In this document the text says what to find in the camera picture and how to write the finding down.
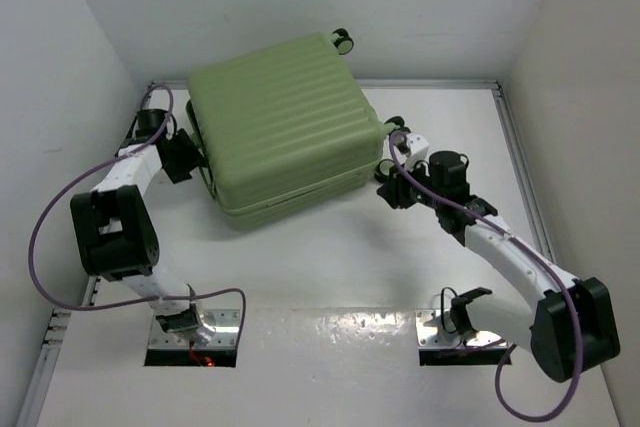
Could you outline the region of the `green suitcase with blue lining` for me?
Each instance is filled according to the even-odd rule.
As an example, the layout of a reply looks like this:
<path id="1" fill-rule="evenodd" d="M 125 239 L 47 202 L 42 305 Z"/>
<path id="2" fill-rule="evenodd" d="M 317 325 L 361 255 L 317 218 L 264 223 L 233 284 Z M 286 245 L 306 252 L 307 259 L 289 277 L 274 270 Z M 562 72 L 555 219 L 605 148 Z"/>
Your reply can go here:
<path id="1" fill-rule="evenodd" d="M 205 182 L 227 223 L 250 231 L 368 183 L 400 117 L 379 119 L 338 28 L 201 67 L 185 107 Z"/>

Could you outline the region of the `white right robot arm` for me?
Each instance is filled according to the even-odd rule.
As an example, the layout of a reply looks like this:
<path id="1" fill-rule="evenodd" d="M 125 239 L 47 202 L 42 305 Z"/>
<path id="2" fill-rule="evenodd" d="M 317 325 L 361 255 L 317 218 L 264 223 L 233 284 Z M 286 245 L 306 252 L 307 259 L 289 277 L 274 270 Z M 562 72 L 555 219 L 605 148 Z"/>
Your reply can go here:
<path id="1" fill-rule="evenodd" d="M 406 174 L 392 165 L 374 175 L 378 195 L 391 208 L 433 209 L 440 227 L 487 261 L 527 303 L 524 309 L 509 307 L 490 289 L 477 287 L 452 299 L 443 326 L 461 337 L 490 329 L 529 351 L 556 382 L 572 377 L 578 357 L 584 370 L 617 357 L 620 341 L 604 283 L 560 269 L 511 234 L 498 210 L 471 193 L 467 167 L 464 155 L 439 151 Z"/>

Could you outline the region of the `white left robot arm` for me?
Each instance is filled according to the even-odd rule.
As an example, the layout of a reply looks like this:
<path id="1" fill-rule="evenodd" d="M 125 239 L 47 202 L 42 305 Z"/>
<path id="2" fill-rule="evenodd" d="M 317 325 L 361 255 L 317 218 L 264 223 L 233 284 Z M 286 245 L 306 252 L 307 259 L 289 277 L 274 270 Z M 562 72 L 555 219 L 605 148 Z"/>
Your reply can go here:
<path id="1" fill-rule="evenodd" d="M 134 131 L 121 145 L 124 159 L 87 193 L 77 194 L 70 209 L 84 270 L 127 286 L 151 307 L 165 333 L 188 341 L 202 333 L 194 290 L 159 263 L 159 239 L 144 203 L 144 194 L 163 172 L 178 184 L 204 164 L 204 158 L 183 129 L 163 131 L 151 145 L 137 147 L 161 127 L 166 112 L 142 110 Z"/>

